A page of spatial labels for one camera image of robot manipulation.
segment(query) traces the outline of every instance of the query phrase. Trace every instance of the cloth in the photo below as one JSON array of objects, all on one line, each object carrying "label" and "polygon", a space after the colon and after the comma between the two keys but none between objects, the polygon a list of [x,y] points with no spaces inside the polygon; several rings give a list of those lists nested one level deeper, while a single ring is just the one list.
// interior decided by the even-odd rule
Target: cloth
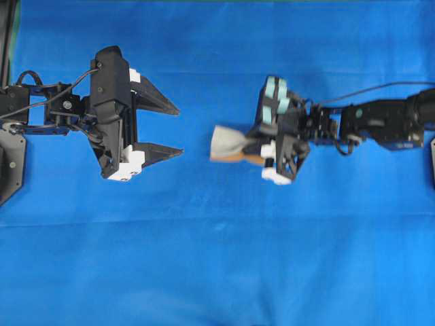
[{"label": "cloth", "polygon": [[[289,186],[247,162],[209,161],[215,125],[249,130],[267,75],[314,101],[435,80],[433,2],[23,0],[21,10],[12,80],[31,69],[72,82],[119,45],[181,110],[139,113],[139,141],[185,153],[116,183],[82,134],[29,136],[25,186],[0,208],[0,325],[435,323],[433,134],[424,149],[367,141],[348,158],[313,147]],[[88,94],[88,79],[75,91]]]}]

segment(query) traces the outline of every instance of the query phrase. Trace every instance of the screw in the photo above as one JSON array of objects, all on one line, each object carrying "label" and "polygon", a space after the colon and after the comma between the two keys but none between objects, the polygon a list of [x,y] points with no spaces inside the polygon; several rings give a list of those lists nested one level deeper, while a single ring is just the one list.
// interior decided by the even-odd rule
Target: screw
[{"label": "screw", "polygon": [[71,102],[69,101],[64,101],[62,103],[62,106],[66,109],[66,110],[71,110],[71,108],[73,107],[73,105],[71,104]]}]

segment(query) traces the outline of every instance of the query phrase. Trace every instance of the blue fabric surface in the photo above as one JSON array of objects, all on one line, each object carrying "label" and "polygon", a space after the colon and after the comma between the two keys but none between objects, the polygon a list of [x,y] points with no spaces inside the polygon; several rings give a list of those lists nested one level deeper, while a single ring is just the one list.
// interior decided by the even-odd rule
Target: blue fabric surface
[{"label": "blue fabric surface", "polygon": [[0,209],[0,325],[433,325],[433,134],[398,153],[313,147],[285,187],[211,163],[209,144],[216,124],[250,127],[269,74],[315,101],[435,80],[434,14],[425,1],[23,1],[14,79],[73,81],[117,44],[181,109],[140,113],[139,140],[185,154],[115,183],[81,134],[29,137],[26,184]]}]

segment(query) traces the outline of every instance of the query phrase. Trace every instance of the black mount plate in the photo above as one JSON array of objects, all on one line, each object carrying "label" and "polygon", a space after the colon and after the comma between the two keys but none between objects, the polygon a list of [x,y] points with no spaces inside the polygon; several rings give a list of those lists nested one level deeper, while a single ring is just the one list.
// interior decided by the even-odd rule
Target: black mount plate
[{"label": "black mount plate", "polygon": [[0,206],[22,187],[26,139],[0,129]]}]

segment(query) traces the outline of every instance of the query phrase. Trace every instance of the black cable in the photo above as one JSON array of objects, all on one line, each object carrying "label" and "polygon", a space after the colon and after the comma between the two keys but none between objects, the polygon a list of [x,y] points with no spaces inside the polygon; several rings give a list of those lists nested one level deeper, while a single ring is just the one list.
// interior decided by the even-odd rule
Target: black cable
[{"label": "black cable", "polygon": [[373,90],[378,90],[380,88],[384,88],[384,87],[390,87],[390,86],[396,86],[396,85],[432,85],[435,86],[435,82],[431,82],[431,81],[395,81],[392,83],[387,83],[387,84],[382,84],[382,85],[378,85],[378,86],[373,86],[373,87],[369,87],[369,88],[365,88],[363,90],[358,90],[356,92],[352,92],[346,95],[342,95],[336,98],[331,98],[330,100],[326,100],[326,101],[322,101],[319,102],[319,105],[325,105],[328,103],[332,103],[332,102],[337,102],[337,101],[341,101],[344,100],[345,98],[349,98],[355,95],[359,95],[362,93],[366,93],[366,92],[371,92]]},{"label": "black cable", "polygon": [[17,79],[15,84],[16,85],[21,85],[22,84],[22,80],[24,79],[24,77],[26,77],[26,75],[30,75],[33,78],[33,80],[35,81],[35,84],[37,86],[42,86],[44,84],[42,82],[40,76],[36,72],[34,72],[32,70],[26,70],[26,71],[22,72],[21,75],[18,77],[18,79]]},{"label": "black cable", "polygon": [[23,107],[17,111],[11,112],[11,113],[6,113],[3,115],[0,115],[0,120],[6,118],[6,117],[10,117],[11,115],[16,115],[18,113],[27,111],[29,109],[32,109],[33,107],[39,107],[41,105],[47,105],[55,100],[57,100],[58,98],[62,97],[64,94],[68,93],[70,90],[72,90],[73,88],[75,88],[87,75],[94,73],[98,71],[98,69],[91,69],[88,70],[87,72],[85,72],[83,75],[81,75],[80,77],[77,78],[77,80],[74,82],[74,84],[68,86],[67,88],[65,88],[62,92],[59,92],[58,94],[54,95],[50,100],[46,100],[43,102],[38,102],[38,103],[33,103],[31,105],[28,105],[26,107]]},{"label": "black cable", "polygon": [[334,139],[334,144],[335,144],[335,147],[337,148],[338,152],[343,156],[349,156],[353,152],[353,142],[352,141],[347,145],[347,151],[343,151],[341,149],[340,143],[338,142],[337,139]]},{"label": "black cable", "polygon": [[77,124],[72,124],[71,127],[76,129],[76,130],[79,130],[79,131],[83,132],[86,135],[86,137],[88,137],[88,139],[90,141],[92,141],[93,143],[101,143],[103,141],[102,139],[99,139],[98,137],[90,134],[89,132],[87,132],[83,128],[79,127]]}]

